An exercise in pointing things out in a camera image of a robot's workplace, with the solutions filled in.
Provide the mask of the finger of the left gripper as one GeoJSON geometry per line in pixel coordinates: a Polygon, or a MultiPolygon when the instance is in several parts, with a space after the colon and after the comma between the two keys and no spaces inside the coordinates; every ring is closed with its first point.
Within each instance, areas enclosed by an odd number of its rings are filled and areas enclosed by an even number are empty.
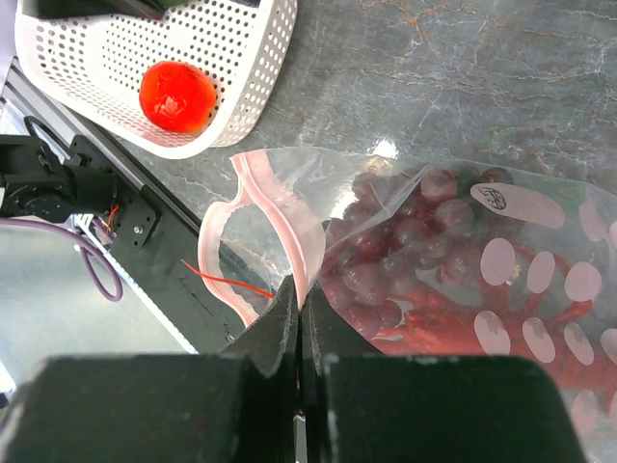
{"type": "Polygon", "coordinates": [[[164,8],[154,1],[134,0],[39,0],[36,2],[36,18],[38,19],[65,19],[106,14],[162,19],[164,8]]]}

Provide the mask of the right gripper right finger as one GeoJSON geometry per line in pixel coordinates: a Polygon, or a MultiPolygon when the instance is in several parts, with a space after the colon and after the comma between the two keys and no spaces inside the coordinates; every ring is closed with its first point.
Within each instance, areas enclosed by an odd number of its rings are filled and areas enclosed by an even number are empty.
{"type": "Polygon", "coordinates": [[[550,378],[503,356],[387,356],[315,287],[302,310],[311,462],[581,462],[550,378]]]}

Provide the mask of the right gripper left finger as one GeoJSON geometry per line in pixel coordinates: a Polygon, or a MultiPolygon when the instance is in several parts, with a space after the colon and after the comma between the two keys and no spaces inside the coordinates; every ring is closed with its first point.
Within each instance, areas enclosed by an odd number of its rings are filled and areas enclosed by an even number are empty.
{"type": "Polygon", "coordinates": [[[57,357],[1,423],[5,462],[291,462],[296,291],[216,354],[57,357]]]}

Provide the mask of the green toy avocado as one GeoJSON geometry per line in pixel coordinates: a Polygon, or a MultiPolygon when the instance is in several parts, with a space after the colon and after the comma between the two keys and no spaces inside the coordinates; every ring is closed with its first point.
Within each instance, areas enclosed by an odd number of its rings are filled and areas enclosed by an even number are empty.
{"type": "Polygon", "coordinates": [[[191,0],[156,0],[156,3],[165,10],[182,7],[190,2],[191,0]]]}

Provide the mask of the clear zip top bag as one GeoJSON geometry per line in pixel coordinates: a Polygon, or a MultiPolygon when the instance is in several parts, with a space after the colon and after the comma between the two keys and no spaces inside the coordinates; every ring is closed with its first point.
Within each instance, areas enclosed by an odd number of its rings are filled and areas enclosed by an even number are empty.
{"type": "Polygon", "coordinates": [[[198,241],[207,288],[252,325],[291,276],[388,355],[514,355],[580,435],[616,421],[616,197],[466,161],[319,148],[235,154],[198,241]]]}

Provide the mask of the red toy tomato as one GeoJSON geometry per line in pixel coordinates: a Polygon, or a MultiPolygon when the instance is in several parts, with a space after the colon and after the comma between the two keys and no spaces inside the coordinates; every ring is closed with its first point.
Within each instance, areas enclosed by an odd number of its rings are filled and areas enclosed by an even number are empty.
{"type": "Polygon", "coordinates": [[[145,117],[171,132],[203,130],[216,102],[217,91],[210,78],[193,65],[175,61],[149,67],[139,90],[145,117]]]}

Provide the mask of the dark red toy grapes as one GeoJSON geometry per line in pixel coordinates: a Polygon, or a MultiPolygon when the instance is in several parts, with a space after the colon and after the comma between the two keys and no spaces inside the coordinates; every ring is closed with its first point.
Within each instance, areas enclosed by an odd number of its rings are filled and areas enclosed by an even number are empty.
{"type": "Polygon", "coordinates": [[[393,177],[360,174],[352,182],[353,202],[341,217],[324,224],[326,255],[318,283],[336,275],[368,303],[383,279],[401,290],[408,279],[428,272],[440,286],[477,286],[481,251],[499,218],[476,203],[476,184],[513,183],[503,168],[479,172],[471,165],[411,169],[393,177]]]}

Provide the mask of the red toy lobster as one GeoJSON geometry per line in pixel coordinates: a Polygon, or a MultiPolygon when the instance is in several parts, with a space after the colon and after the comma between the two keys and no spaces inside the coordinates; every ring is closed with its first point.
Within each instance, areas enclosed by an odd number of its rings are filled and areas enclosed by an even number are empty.
{"type": "Polygon", "coordinates": [[[522,307],[509,308],[505,286],[481,285],[483,304],[462,306],[417,279],[398,290],[383,279],[373,285],[378,301],[368,303],[336,275],[319,284],[330,305],[354,330],[387,355],[513,355],[535,361],[566,390],[602,397],[605,408],[616,404],[616,332],[590,341],[578,320],[593,308],[600,275],[586,262],[568,266],[561,257],[540,253],[528,272],[531,292],[522,307]],[[548,279],[542,267],[565,273],[571,305],[543,320],[536,312],[545,297],[539,287],[548,279]]]}

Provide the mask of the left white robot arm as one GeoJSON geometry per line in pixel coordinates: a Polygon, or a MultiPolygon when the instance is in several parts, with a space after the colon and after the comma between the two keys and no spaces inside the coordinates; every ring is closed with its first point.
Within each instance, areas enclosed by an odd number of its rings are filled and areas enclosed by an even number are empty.
{"type": "Polygon", "coordinates": [[[49,223],[74,214],[108,215],[111,227],[145,237],[163,204],[151,179],[110,132],[51,95],[52,75],[34,57],[43,47],[32,18],[18,14],[9,84],[30,112],[27,134],[1,138],[1,215],[49,223]]]}

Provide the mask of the white perforated plastic basket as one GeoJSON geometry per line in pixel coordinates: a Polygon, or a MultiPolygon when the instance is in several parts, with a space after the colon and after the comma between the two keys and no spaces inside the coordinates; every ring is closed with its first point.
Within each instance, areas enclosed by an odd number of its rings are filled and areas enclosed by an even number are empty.
{"type": "Polygon", "coordinates": [[[273,91],[297,18],[295,1],[185,1],[160,20],[122,14],[39,19],[20,1],[16,56],[25,76],[75,113],[167,159],[224,148],[254,128],[273,91]],[[196,133],[151,123],[138,98],[162,61],[200,68],[217,92],[196,133]]]}

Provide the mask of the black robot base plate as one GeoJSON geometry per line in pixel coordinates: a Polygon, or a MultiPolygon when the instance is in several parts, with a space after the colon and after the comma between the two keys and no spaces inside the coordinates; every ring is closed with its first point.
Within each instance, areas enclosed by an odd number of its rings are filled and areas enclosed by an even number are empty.
{"type": "Polygon", "coordinates": [[[198,218],[119,143],[105,153],[84,135],[70,149],[118,178],[111,255],[172,332],[199,353],[225,348],[245,330],[240,316],[198,276],[198,218]]]}

